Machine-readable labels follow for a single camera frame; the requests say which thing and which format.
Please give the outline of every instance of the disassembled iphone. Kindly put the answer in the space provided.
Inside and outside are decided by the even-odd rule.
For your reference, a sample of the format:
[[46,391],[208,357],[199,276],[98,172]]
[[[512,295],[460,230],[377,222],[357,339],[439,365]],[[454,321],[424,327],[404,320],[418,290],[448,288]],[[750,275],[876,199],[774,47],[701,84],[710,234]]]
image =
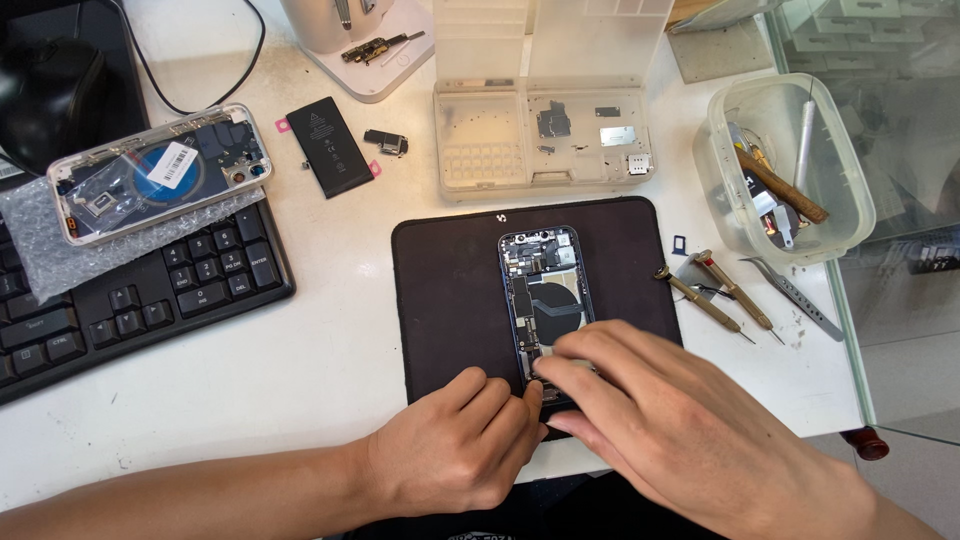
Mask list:
[[553,353],[560,336],[594,320],[577,233],[570,227],[511,233],[499,248],[523,384],[540,380],[544,403],[570,401],[531,366]]
[[63,236],[99,243],[253,189],[273,172],[261,140],[233,103],[57,160],[47,179]]

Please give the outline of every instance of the hand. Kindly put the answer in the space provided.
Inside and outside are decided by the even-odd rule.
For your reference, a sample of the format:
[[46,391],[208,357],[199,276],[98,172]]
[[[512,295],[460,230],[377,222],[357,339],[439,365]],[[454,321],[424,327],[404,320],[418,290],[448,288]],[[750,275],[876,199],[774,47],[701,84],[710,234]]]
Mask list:
[[[583,412],[547,423],[646,498],[734,540],[873,537],[877,495],[713,364],[622,321],[559,339],[534,368]],[[593,362],[601,379],[571,362]]]
[[489,509],[547,434],[543,385],[521,400],[478,367],[401,410],[367,439],[369,470],[391,516]]

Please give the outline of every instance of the gold screwdriver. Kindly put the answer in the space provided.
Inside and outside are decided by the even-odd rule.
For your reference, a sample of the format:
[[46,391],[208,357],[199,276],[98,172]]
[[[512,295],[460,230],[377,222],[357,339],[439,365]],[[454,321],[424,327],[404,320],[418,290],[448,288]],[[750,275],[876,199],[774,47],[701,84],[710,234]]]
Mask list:
[[760,324],[764,330],[770,331],[771,334],[776,337],[777,341],[781,345],[786,345],[783,343],[783,340],[777,335],[774,331],[774,325],[770,322],[770,319],[760,310],[759,307],[754,304],[754,301],[747,296],[747,292],[740,288],[740,285],[737,285],[730,279],[730,276],[726,272],[720,269],[720,266],[713,260],[713,252],[711,250],[706,250],[703,253],[698,254],[693,260],[701,262],[706,266],[710,274],[713,274],[713,277],[717,279],[720,283],[727,287],[727,290],[733,295],[737,302],[743,305],[743,308],[750,313],[750,316],[753,317],[758,324]]
[[659,270],[657,270],[657,272],[654,274],[654,278],[657,278],[658,280],[667,280],[671,285],[677,287],[677,290],[682,292],[684,296],[687,298],[687,300],[696,304],[703,311],[706,311],[707,315],[709,315],[710,317],[713,317],[713,319],[716,322],[723,325],[725,329],[732,331],[733,333],[739,333],[740,335],[745,337],[747,341],[756,345],[756,342],[753,339],[747,337],[747,334],[743,333],[743,331],[740,329],[740,325],[736,324],[736,322],[730,318],[730,315],[728,315],[727,313],[724,313],[719,307],[711,304],[710,300],[707,300],[700,294],[697,294],[696,292],[693,291],[693,289],[686,286],[684,282],[681,282],[680,280],[678,280],[676,276],[670,273],[670,267],[667,266],[666,264],[664,264],[663,266],[660,267]]

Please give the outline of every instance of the black keyboard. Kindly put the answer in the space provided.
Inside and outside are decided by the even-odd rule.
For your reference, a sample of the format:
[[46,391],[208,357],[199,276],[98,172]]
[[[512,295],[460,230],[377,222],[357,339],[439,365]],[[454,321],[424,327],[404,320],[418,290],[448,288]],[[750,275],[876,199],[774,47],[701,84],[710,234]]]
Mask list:
[[266,200],[40,306],[0,224],[0,272],[0,405],[296,289]]

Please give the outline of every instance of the black mouse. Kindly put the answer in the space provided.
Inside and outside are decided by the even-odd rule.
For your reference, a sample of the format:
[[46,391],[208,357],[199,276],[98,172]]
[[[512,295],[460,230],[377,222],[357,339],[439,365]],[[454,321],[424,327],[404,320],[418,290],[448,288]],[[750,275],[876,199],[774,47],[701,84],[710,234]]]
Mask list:
[[107,97],[104,54],[72,37],[0,57],[0,147],[35,176],[97,142]]

